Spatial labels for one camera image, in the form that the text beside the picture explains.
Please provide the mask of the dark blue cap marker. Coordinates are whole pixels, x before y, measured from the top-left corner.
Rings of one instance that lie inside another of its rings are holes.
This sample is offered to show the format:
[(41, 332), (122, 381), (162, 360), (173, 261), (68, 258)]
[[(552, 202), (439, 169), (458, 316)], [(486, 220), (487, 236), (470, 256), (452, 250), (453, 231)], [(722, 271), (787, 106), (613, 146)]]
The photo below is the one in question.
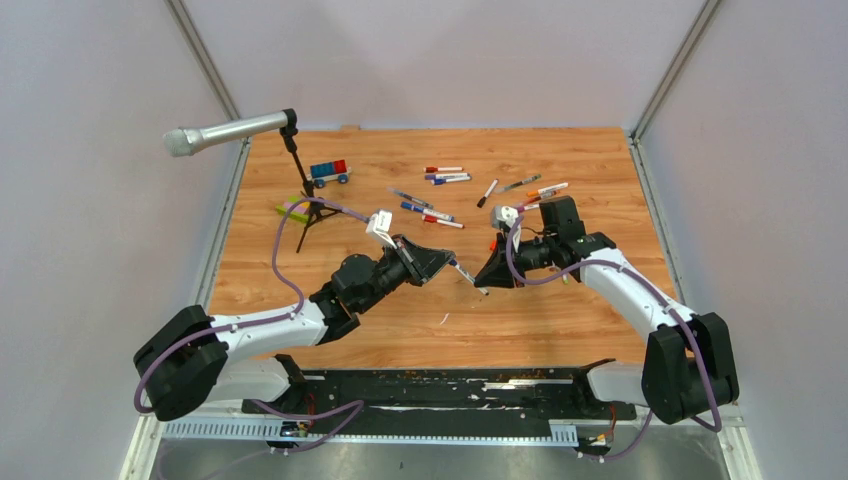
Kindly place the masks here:
[(463, 276), (463, 277), (464, 277), (464, 278), (465, 278), (465, 279), (466, 279), (466, 280), (467, 280), (467, 281), (468, 281), (468, 282), (469, 282), (469, 283), (470, 283), (470, 284), (471, 284), (471, 285), (472, 285), (475, 289), (477, 289), (477, 290), (478, 290), (480, 293), (482, 293), (484, 296), (488, 296), (488, 295), (490, 294), (490, 292), (489, 292), (489, 290), (488, 290), (487, 288), (485, 288), (485, 287), (476, 287), (476, 286), (474, 285), (474, 282), (475, 282), (474, 277), (473, 277), (473, 276), (472, 276), (472, 275), (471, 275), (471, 274), (470, 274), (470, 273), (469, 273), (469, 272), (468, 272), (465, 268), (463, 268), (463, 267), (459, 264), (459, 262), (458, 262), (457, 260), (451, 260), (451, 261), (449, 262), (449, 264), (450, 264), (453, 268), (455, 268), (455, 269), (456, 269), (456, 270), (457, 270), (457, 271), (458, 271), (458, 272), (459, 272), (459, 273), (460, 273), (460, 274), (461, 274), (461, 275), (462, 275), (462, 276)]

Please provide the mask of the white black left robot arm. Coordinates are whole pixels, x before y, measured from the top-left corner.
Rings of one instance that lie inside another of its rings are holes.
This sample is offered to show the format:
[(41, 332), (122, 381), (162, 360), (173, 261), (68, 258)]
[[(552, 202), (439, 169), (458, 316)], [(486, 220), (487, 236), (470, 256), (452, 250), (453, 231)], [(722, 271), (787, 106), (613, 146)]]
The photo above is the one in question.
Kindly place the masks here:
[(253, 373), (241, 363), (290, 347), (339, 340), (366, 313), (403, 284), (421, 287), (455, 259), (450, 250), (426, 248), (397, 234), (379, 259), (346, 257), (318, 291), (289, 306), (241, 315), (209, 315), (202, 306), (178, 311), (133, 357), (140, 376), (137, 410), (163, 422), (210, 401), (270, 401), (283, 413), (298, 411), (306, 386), (283, 366)]

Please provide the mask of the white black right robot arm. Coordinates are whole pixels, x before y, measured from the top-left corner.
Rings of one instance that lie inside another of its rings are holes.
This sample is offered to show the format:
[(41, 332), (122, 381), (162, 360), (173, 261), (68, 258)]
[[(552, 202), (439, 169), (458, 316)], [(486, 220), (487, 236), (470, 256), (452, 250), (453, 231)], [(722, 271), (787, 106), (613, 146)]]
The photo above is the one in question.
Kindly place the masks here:
[(575, 201), (565, 196), (538, 207), (541, 232), (524, 240), (521, 207), (496, 206), (491, 224), (494, 250), (475, 277), (481, 288), (529, 286), (528, 273), (556, 267), (603, 297), (646, 345), (642, 364), (603, 361), (571, 390), (571, 403), (596, 417), (611, 402), (647, 407), (662, 422), (699, 422), (719, 431), (719, 408), (740, 395), (730, 332), (714, 312), (698, 314), (662, 292), (601, 232), (587, 232)]

